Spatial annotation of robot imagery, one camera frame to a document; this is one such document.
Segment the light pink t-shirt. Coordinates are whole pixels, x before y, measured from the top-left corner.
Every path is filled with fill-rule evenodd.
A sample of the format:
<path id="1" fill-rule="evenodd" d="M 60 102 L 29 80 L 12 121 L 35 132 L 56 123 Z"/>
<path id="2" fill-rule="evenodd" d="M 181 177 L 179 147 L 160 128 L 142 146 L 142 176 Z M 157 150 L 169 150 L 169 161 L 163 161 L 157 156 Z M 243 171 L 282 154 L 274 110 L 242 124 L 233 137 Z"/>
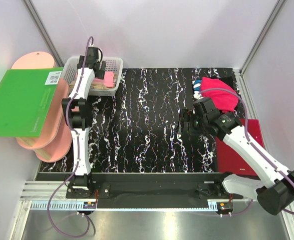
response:
<path id="1" fill-rule="evenodd" d="M 103 79 L 95 78 L 93 84 L 104 85 L 106 88 L 113 88 L 115 85 L 114 76 L 115 74 L 112 71 L 107 71 Z"/>

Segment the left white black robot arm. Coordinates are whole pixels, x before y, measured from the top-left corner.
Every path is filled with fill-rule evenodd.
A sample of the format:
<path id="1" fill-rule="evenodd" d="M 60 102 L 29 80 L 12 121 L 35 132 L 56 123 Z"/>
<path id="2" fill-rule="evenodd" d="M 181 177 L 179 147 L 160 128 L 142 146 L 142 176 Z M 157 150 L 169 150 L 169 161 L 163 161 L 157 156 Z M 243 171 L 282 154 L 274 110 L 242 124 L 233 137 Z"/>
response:
<path id="1" fill-rule="evenodd" d="M 92 180 L 89 163 L 88 138 L 93 122 L 91 105 L 87 98 L 92 81 L 96 76 L 104 76 L 105 63 L 102 63 L 102 51 L 93 45 L 87 47 L 85 54 L 79 57 L 77 78 L 68 98 L 62 100 L 65 122 L 72 135 L 74 169 L 67 187 L 66 198 L 92 198 L 95 184 Z"/>

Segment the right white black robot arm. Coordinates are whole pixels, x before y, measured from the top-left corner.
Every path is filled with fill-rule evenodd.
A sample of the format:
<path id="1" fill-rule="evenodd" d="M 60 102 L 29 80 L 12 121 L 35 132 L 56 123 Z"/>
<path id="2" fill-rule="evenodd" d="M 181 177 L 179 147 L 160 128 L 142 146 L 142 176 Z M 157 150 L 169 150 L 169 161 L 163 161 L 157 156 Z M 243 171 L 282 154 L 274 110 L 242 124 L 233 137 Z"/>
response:
<path id="1" fill-rule="evenodd" d="M 233 149 L 254 170 L 257 180 L 227 172 L 214 185 L 215 195 L 236 194 L 254 201 L 275 216 L 294 201 L 294 170 L 272 157 L 233 113 L 222 113 L 213 100 L 204 97 L 193 109 L 180 109 L 176 132 L 199 136 L 209 133 Z"/>

